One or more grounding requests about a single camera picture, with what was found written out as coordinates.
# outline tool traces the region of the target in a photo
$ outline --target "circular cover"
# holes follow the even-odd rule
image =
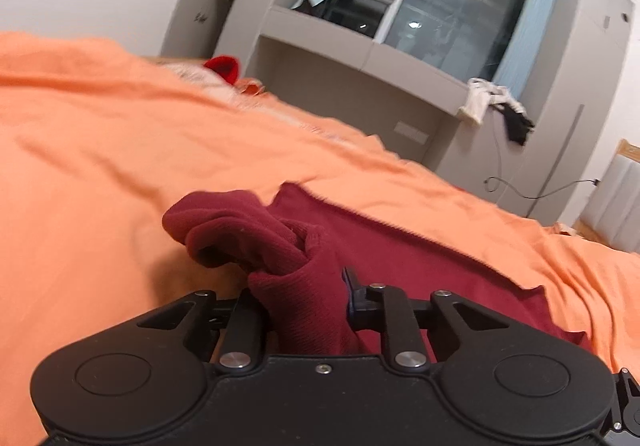
[[[614,383],[601,360],[533,331],[483,331],[445,363],[440,386],[450,403],[488,432],[551,439],[600,425]]]
[[[206,389],[202,363],[182,347],[129,344],[126,352],[91,338],[54,352],[31,378],[43,423],[90,439],[150,433],[188,412]]]

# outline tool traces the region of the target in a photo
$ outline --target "maroon garment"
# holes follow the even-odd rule
[[[191,193],[167,211],[164,228],[209,267],[235,261],[268,310],[282,352],[380,350],[373,332],[350,330],[343,267],[364,285],[386,283],[410,298],[447,289],[558,338],[589,348],[584,333],[551,321],[542,287],[522,290],[471,257],[316,199],[285,183],[269,207],[253,193]]]

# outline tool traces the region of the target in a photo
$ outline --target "headboard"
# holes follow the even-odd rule
[[[640,148],[623,139],[574,229],[614,249],[640,252]]]

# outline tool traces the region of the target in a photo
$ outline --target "power cord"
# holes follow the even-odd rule
[[[580,184],[580,183],[583,183],[583,182],[590,182],[594,186],[597,186],[597,185],[600,184],[600,180],[599,179],[585,179],[585,180],[581,180],[581,181],[573,181],[573,182],[571,182],[571,183],[569,183],[569,184],[567,184],[565,186],[562,186],[561,188],[558,188],[557,190],[551,191],[550,193],[546,193],[545,195],[540,195],[539,197],[528,197],[526,195],[523,195],[514,186],[512,186],[506,180],[504,180],[504,178],[499,176],[499,175],[502,175],[502,153],[500,152],[500,143],[498,142],[498,134],[495,132],[494,116],[490,115],[489,119],[490,119],[490,122],[491,122],[491,125],[492,125],[492,131],[494,133],[495,150],[496,150],[496,153],[497,153],[497,156],[498,156],[498,176],[497,177],[489,177],[489,178],[484,180],[484,182],[483,182],[484,190],[487,193],[495,193],[495,191],[497,191],[498,188],[500,187],[500,184],[504,184],[505,186],[510,188],[512,191],[514,191],[514,193],[516,193],[517,196],[522,197],[523,199],[530,200],[530,201],[536,201],[536,200],[544,199],[545,197],[550,197],[551,195],[559,193],[560,191],[565,190],[566,188],[570,188],[571,186],[573,186],[575,184]],[[497,183],[495,185],[495,188],[489,187],[489,181],[492,181],[492,180],[495,180],[496,183]]]

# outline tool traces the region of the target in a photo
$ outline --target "window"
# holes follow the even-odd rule
[[[466,82],[492,80],[524,0],[325,0],[308,10]]]
[[[492,80],[524,0],[403,0],[385,44],[462,81]]]

